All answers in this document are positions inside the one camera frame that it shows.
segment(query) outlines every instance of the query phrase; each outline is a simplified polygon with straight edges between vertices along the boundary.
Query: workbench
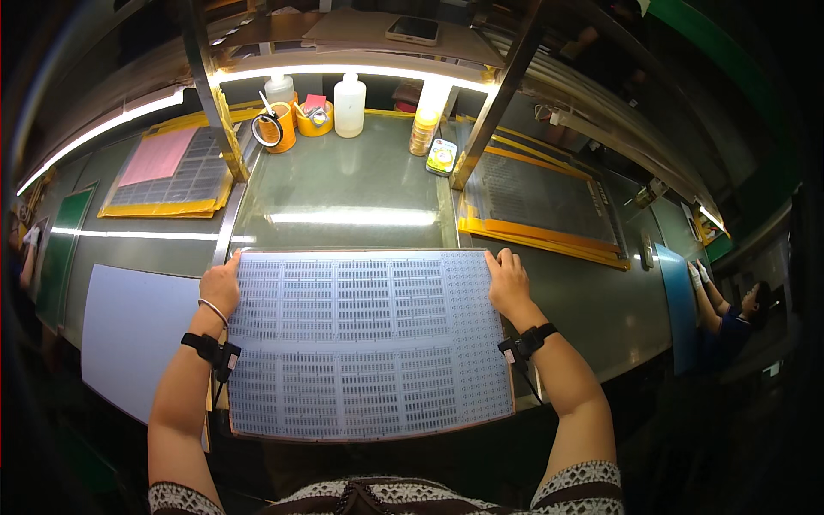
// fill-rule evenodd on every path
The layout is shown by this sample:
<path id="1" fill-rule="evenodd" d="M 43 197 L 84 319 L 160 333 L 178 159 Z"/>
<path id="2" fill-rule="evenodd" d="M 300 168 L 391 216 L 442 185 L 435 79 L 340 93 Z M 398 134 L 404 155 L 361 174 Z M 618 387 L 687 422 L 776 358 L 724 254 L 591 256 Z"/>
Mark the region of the workbench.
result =
<path id="1" fill-rule="evenodd" d="M 231 217 L 230 208 L 208 219 L 97 218 L 139 136 L 63 166 L 36 219 L 50 215 L 54 220 L 65 194 L 98 180 L 84 232 L 174 232 L 194 238 L 81 235 L 69 278 L 63 335 L 82 349 L 86 294 L 95 263 L 197 277 L 211 266 L 222 227 L 233 227 L 229 251 L 457 247 L 453 192 L 446 178 L 424 169 L 423 157 L 409 154 L 411 125 L 411 118 L 366 115 L 364 130 L 356 138 L 344 139 L 334 131 L 319 138 L 298 136 L 287 152 L 256 153 L 250 159 L 254 171 L 236 220 L 226 218 L 226 213 Z M 667 244 L 687 258 L 703 255 L 691 240 L 680 206 L 666 199 L 643 211 L 634 203 L 623 206 L 640 185 L 609 171 L 604 172 L 604 184 L 618 204 L 632 263 L 628 271 L 483 237 L 461 238 L 461 246 L 469 242 L 493 252 L 509 246 L 521 255 L 534 300 L 602 382 L 672 345 L 660 268 L 644 270 L 634 257 L 642 254 L 641 231 L 653 244 Z M 335 223 L 335 213 L 342 209 L 362 223 Z M 421 217 L 431 222 L 421 222 Z M 370 218 L 380 223 L 371 223 Z M 48 232 L 44 244 L 48 245 Z M 525 384 L 516 382 L 515 387 L 520 409 L 534 405 Z"/>

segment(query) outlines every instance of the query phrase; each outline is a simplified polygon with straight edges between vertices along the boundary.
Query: white plastic bottle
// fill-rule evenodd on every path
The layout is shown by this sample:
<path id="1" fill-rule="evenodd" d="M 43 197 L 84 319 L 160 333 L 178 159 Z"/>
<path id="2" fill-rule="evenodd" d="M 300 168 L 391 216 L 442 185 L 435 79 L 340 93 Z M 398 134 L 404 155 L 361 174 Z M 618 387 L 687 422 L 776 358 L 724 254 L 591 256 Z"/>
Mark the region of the white plastic bottle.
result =
<path id="1" fill-rule="evenodd" d="M 335 84 L 335 132 L 341 138 L 354 138 L 363 130 L 363 107 L 366 105 L 366 84 L 357 73 L 344 73 L 344 80 Z"/>
<path id="2" fill-rule="evenodd" d="M 273 75 L 263 85 L 263 89 L 266 91 L 266 100 L 270 104 L 275 102 L 286 102 L 288 104 L 295 97 L 295 86 L 289 75 Z"/>

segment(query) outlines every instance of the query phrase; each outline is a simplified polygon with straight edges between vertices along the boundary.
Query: blue shirt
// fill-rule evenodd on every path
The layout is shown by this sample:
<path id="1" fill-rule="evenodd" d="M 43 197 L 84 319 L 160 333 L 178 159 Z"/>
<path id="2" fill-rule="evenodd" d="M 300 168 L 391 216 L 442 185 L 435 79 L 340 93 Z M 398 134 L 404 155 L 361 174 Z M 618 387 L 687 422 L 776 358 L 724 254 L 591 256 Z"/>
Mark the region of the blue shirt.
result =
<path id="1" fill-rule="evenodd" d="M 700 366 L 708 372 L 724 370 L 744 348 L 751 333 L 752 325 L 741 318 L 741 310 L 730 306 L 721 317 L 719 333 L 705 331 L 699 351 Z"/>

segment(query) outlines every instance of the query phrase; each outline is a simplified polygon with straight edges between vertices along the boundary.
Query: smartphone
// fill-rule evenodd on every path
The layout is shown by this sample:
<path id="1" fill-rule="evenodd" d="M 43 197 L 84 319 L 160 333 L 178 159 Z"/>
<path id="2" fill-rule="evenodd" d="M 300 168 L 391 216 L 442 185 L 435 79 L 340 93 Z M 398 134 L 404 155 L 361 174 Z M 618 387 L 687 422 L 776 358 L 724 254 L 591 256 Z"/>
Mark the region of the smartphone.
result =
<path id="1" fill-rule="evenodd" d="M 438 42 L 438 22 L 401 16 L 386 31 L 388 40 L 435 46 Z"/>

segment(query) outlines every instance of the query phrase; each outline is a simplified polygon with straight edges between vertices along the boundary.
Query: silver bangle bracelet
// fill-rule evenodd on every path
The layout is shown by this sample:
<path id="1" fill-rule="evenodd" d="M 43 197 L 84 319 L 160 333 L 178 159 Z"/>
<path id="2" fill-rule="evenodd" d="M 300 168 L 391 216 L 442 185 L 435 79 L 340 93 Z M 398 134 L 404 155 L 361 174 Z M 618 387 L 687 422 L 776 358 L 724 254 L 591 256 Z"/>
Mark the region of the silver bangle bracelet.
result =
<path id="1" fill-rule="evenodd" d="M 212 308 L 212 311 L 214 311 L 216 315 L 220 316 L 220 320 L 222 320 L 222 321 L 223 321 L 223 327 L 225 327 L 226 329 L 228 329 L 228 328 L 229 328 L 229 321 L 228 321 L 228 320 L 226 320 L 226 317 L 225 317 L 225 316 L 223 316 L 223 314 L 220 312 L 220 310 L 219 310 L 219 309 L 217 309 L 217 308 L 215 307 L 215 305 L 214 305 L 214 304 L 212 304 L 211 302 L 207 301 L 205 298 L 199 298 L 199 299 L 198 299 L 198 306 L 200 306 L 201 304 L 205 304 L 205 305 L 209 306 L 210 308 Z"/>

